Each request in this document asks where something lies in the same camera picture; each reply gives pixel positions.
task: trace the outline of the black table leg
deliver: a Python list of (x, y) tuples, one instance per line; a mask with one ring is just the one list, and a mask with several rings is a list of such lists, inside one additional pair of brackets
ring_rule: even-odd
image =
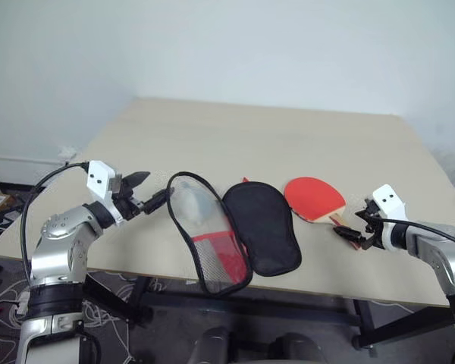
[[(356, 309), (356, 314), (361, 319), (361, 325), (359, 326), (361, 335), (366, 335), (369, 332), (374, 331), (374, 322), (372, 321), (372, 315), (371, 315), (371, 309), (369, 308), (369, 302), (362, 301), (362, 300), (354, 300), (353, 302), (354, 302), (354, 308)], [(376, 353), (376, 349), (372, 345), (369, 345), (367, 347), (367, 349), (369, 349), (370, 357), (372, 357), (372, 358), (378, 357), (378, 354)]]
[(128, 303), (133, 307), (139, 307), (142, 300), (142, 295), (148, 290), (150, 282), (152, 279), (150, 277), (138, 276), (135, 280), (135, 285), (131, 291), (130, 298)]

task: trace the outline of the wooden paddle handle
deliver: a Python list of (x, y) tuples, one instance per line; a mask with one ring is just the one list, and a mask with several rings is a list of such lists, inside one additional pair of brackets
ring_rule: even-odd
[(333, 215), (330, 215), (329, 218), (332, 220), (332, 222), (334, 224), (336, 224), (337, 226), (347, 226), (349, 227), (349, 224), (347, 223), (347, 221), (345, 221), (342, 216), (340, 216), (339, 214), (333, 214)]
[[(329, 218), (332, 220), (332, 222), (337, 225), (337, 226), (347, 226), (348, 228), (350, 228), (349, 224), (347, 223), (347, 221), (345, 221), (342, 216), (340, 216), (339, 214), (333, 214), (333, 215), (330, 215)], [(361, 246), (358, 244), (358, 243), (354, 243), (353, 241), (350, 241), (349, 242), (350, 245), (353, 246), (353, 248), (355, 250), (359, 250), (361, 248)]]

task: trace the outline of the gray floor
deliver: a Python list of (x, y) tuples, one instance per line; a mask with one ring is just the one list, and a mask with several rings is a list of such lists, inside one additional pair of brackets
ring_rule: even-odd
[[(0, 263), (5, 267), (5, 270), (0, 273), (0, 279), (3, 280), (1, 291), (14, 281), (22, 279), (23, 275), (19, 262), (1, 260)], [(121, 281), (118, 276), (101, 272), (94, 273), (94, 276), (114, 290), (125, 285), (125, 282)], [(162, 280), (162, 283), (167, 285), (167, 290), (197, 289), (196, 285), (186, 286), (182, 281)], [(268, 300), (306, 303), (314, 306), (350, 307), (351, 304), (348, 300), (331, 297), (267, 290), (244, 290), (237, 294), (244, 297), (264, 297)], [(406, 315), (398, 307), (381, 307), (372, 304), (371, 309), (376, 325), (383, 325)], [(8, 317), (6, 312), (0, 314), (0, 317), (6, 319)], [(123, 322), (119, 322), (117, 325), (120, 334), (124, 337), (126, 325)], [(351, 337), (357, 333), (356, 328), (279, 318), (207, 313), (190, 309), (157, 309), (154, 319), (149, 325), (145, 328), (135, 328), (130, 332), (131, 352), (138, 359), (143, 359), (143, 362), (185, 363), (196, 339), (208, 328), (221, 325), (235, 331), (240, 339), (256, 339), (263, 343), (269, 343), (287, 332), (304, 334), (322, 348), (327, 361), (331, 364), (450, 363), (450, 358), (455, 350), (455, 334), (452, 327), (379, 346), (378, 358), (370, 358), (367, 351), (355, 351), (350, 344)], [(111, 324), (103, 328), (92, 329), (90, 332), (101, 342), (104, 364), (124, 361), (125, 350), (116, 338)], [(18, 337), (19, 331), (1, 327), (0, 335)], [(8, 344), (1, 346), (0, 359), (5, 356), (10, 347), (11, 345)], [(244, 359), (262, 358), (260, 353), (242, 352), (241, 354)]]

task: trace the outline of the ping pong paddle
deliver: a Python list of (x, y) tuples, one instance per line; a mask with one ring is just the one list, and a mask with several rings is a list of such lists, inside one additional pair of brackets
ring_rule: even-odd
[[(330, 184), (314, 177), (299, 177), (288, 182), (285, 199), (293, 212), (303, 220), (349, 226), (341, 215), (346, 208), (342, 195)], [(350, 242), (355, 249), (360, 245)]]

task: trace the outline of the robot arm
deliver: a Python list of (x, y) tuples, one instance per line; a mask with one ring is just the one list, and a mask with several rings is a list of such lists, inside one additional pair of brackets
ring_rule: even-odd
[(367, 207), (356, 214), (368, 222), (366, 231), (373, 233), (373, 236), (367, 240), (361, 239), (362, 248), (377, 246), (390, 251), (404, 249), (411, 256), (429, 264), (435, 271), (455, 318), (455, 227), (420, 225), (408, 221), (403, 201), (387, 184), (378, 188), (366, 200), (366, 204)]
[(83, 331), (82, 307), (88, 249), (104, 229), (165, 203), (164, 190), (148, 202), (133, 197), (133, 188), (148, 175), (137, 172), (122, 178), (103, 162), (91, 161), (87, 186), (95, 202), (53, 215), (43, 225), (32, 256), (17, 364), (50, 362), (52, 357), (56, 362), (92, 362), (91, 348), (97, 343)]

